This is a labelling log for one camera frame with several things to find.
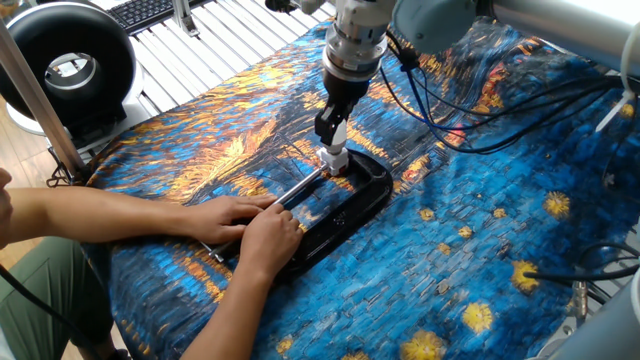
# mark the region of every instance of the human arm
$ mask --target human arm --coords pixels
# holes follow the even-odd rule
[[[280,204],[249,224],[229,287],[182,360],[249,359],[271,283],[300,245],[299,226]]]
[[[234,220],[253,218],[276,199],[223,196],[185,207],[75,186],[7,189],[3,193],[10,197],[13,207],[8,230],[4,236],[0,233],[5,244],[41,236],[106,242],[160,234],[223,243],[244,233],[245,226],[234,225]]]

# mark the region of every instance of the metal pole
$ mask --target metal pole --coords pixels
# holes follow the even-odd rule
[[[322,174],[323,171],[327,170],[329,166],[327,163],[323,163],[318,169],[314,170],[311,174],[307,175],[302,181],[297,183],[294,187],[289,189],[284,195],[280,196],[278,200],[274,202],[274,204],[286,204],[289,200],[293,199],[296,195],[298,195],[302,190],[306,189],[313,180],[317,179],[318,176]]]
[[[191,17],[191,7],[189,0],[172,0],[173,2],[173,20],[180,26],[187,35],[194,37],[200,35],[200,31],[196,27]]]
[[[7,72],[31,110],[31,114],[42,126],[58,159],[67,167],[71,175],[75,175],[84,166],[84,162],[2,20],[0,20],[0,66]]]

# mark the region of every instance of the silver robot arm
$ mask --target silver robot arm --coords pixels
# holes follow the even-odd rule
[[[324,0],[292,2],[309,14]],[[335,6],[322,58],[329,97],[315,120],[324,144],[318,156],[332,175],[348,165],[346,122],[380,67],[391,20],[416,50],[432,54],[459,41],[476,16],[492,16],[616,70],[640,22],[640,2],[634,0],[335,0]],[[640,37],[632,48],[629,75],[640,76]]]

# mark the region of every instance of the table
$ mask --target table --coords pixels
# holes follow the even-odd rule
[[[90,164],[87,185],[185,205],[282,194],[316,166],[313,117],[325,98],[319,59],[327,25],[122,134]],[[598,75],[584,60],[486,19],[421,64],[431,89],[479,111]],[[397,61],[386,57],[383,66],[402,101],[411,101]],[[466,155],[403,113],[376,77],[350,120],[348,147],[391,170],[394,196],[331,255],[273,290],[254,357],[411,359],[426,349],[434,359],[534,355],[562,322],[569,290],[522,273],[569,272],[580,246],[623,241],[637,221],[640,136],[625,116],[594,133],[619,98],[610,91],[585,99],[588,108],[567,121],[501,152]],[[433,100],[438,122],[468,121]],[[495,142],[543,114],[511,116],[466,136],[474,146]],[[615,175],[614,184],[602,185],[603,172]],[[328,181],[294,213],[309,227],[351,191],[346,181]],[[220,265],[184,239],[86,252],[136,359],[178,358],[232,277],[233,263]]]

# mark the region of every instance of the wooden floor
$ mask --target wooden floor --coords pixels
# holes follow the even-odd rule
[[[29,134],[18,128],[7,116],[5,101],[0,97],[0,167],[13,177],[9,188],[46,187],[56,167],[47,151],[44,137]],[[33,249],[41,239],[23,241],[0,250],[0,264],[12,267],[24,254]],[[116,347],[124,349],[120,333],[114,326],[111,330]],[[78,350],[71,344],[62,357],[63,360],[81,360]]]

